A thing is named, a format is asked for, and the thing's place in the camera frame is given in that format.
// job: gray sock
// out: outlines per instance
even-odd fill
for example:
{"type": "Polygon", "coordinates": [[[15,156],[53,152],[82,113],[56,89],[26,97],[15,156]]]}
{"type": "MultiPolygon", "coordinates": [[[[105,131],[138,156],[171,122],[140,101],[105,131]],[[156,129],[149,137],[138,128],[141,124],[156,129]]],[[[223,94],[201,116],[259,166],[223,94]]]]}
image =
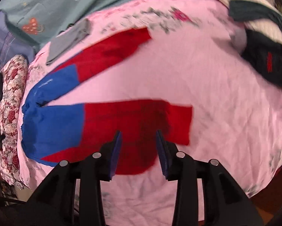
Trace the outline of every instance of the gray sock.
{"type": "Polygon", "coordinates": [[[247,46],[247,34],[244,28],[236,29],[234,34],[230,35],[231,43],[239,54],[245,50],[247,46]]]}
{"type": "Polygon", "coordinates": [[[76,46],[81,40],[86,38],[91,31],[91,22],[88,19],[75,24],[64,34],[54,37],[51,40],[50,49],[46,65],[51,65],[65,52],[76,46]]]}

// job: pink bedsheet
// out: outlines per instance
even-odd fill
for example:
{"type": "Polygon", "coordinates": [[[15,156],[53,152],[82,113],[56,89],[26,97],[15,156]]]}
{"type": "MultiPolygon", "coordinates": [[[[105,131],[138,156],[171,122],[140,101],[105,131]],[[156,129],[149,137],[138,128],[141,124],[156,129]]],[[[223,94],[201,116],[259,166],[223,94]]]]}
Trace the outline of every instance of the pink bedsheet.
{"type": "MultiPolygon", "coordinates": [[[[88,19],[91,35],[52,66],[45,66],[49,44],[38,53],[24,100],[38,80],[83,48],[128,27],[147,26],[153,40],[133,56],[49,104],[161,98],[193,105],[191,145],[179,149],[197,160],[218,159],[249,196],[267,186],[282,165],[282,90],[231,47],[229,34],[240,25],[228,19],[227,8],[217,0],[134,0],[88,19]]],[[[20,112],[20,177],[35,189],[52,168],[24,155],[22,117],[20,112]]],[[[171,224],[176,182],[165,180],[158,160],[143,174],[116,175],[101,184],[107,224],[171,224]]]]}

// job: dark red fabric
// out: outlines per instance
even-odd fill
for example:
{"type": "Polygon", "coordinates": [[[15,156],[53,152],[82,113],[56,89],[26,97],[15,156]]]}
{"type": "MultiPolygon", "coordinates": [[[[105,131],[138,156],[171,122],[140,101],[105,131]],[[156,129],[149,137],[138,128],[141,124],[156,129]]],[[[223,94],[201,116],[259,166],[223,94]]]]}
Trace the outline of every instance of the dark red fabric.
{"type": "Polygon", "coordinates": [[[133,100],[115,103],[85,104],[85,125],[79,147],[69,148],[42,158],[45,161],[81,161],[113,140],[120,130],[123,144],[117,174],[139,174],[156,159],[155,132],[162,130],[165,139],[189,144],[192,107],[171,105],[162,100],[133,100]]]}
{"type": "Polygon", "coordinates": [[[132,55],[138,46],[151,39],[147,28],[130,29],[114,34],[70,58],[53,72],[75,64],[78,80],[83,82],[132,55]]]}

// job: black cable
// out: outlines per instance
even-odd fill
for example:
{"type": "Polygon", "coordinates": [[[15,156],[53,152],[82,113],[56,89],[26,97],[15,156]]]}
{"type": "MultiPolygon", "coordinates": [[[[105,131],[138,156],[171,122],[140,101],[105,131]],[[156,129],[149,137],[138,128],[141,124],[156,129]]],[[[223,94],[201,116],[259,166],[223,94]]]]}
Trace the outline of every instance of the black cable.
{"type": "Polygon", "coordinates": [[[0,201],[7,201],[7,202],[12,202],[12,203],[17,203],[17,204],[25,204],[26,203],[25,201],[1,197],[1,196],[0,196],[0,201]]]}

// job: red logo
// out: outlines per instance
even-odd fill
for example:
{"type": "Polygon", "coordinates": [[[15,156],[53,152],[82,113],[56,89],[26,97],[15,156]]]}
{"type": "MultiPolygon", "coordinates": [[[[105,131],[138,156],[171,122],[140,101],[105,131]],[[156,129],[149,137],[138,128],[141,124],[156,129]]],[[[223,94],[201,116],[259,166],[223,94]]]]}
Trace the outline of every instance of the red logo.
{"type": "Polygon", "coordinates": [[[268,73],[272,72],[272,54],[268,52],[268,57],[267,57],[267,69],[268,73]]]}

